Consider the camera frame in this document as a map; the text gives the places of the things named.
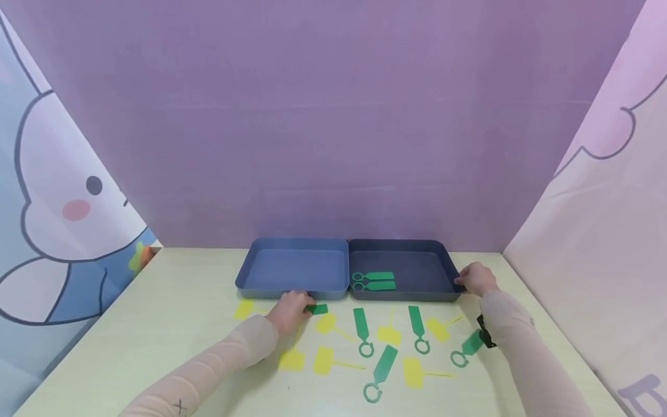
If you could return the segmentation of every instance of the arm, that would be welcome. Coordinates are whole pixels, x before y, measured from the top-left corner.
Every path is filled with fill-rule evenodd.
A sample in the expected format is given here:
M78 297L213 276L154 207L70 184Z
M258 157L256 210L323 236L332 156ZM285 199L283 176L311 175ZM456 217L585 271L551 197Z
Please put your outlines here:
M530 313L500 291L491 270L475 262L455 283L482 297L484 323L507 359L527 417L590 417L584 396L545 345Z
M121 417L185 417L228 377L269 356L278 338L294 331L315 301L305 292L282 296L266 317L254 316L220 342L171 371L132 400Z

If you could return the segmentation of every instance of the cartoon eye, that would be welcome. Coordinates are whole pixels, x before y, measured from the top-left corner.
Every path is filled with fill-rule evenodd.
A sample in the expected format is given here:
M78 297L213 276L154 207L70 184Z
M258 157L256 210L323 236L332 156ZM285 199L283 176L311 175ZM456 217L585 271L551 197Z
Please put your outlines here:
M98 195L102 192L102 180L94 175L85 180L85 187L92 195Z

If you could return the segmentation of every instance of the cartoon character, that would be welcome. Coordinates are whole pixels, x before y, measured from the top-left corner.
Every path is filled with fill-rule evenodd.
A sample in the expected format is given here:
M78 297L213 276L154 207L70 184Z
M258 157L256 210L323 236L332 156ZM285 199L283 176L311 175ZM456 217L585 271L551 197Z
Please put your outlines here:
M0 277L0 314L33 325L102 314L155 236L53 91L26 110L15 165L26 200L21 228L39 257Z

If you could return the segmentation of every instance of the blue tray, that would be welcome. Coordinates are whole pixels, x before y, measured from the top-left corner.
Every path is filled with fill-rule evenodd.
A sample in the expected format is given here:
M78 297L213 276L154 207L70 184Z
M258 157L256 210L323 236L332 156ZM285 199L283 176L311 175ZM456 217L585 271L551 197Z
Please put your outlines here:
M236 277L246 298L278 299L305 290L316 300L340 300L350 284L348 243L342 239L259 238Z
M394 273L395 290L351 288L358 300L454 302L465 290L454 283L459 273L437 240L350 240L350 271Z

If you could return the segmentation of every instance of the pink cheek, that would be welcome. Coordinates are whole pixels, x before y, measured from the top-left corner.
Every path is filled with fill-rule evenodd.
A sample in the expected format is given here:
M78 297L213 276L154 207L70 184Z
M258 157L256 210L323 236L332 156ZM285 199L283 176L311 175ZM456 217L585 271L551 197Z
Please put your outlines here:
M90 214L90 203L84 199L73 199L63 206L63 217L71 222L83 220Z

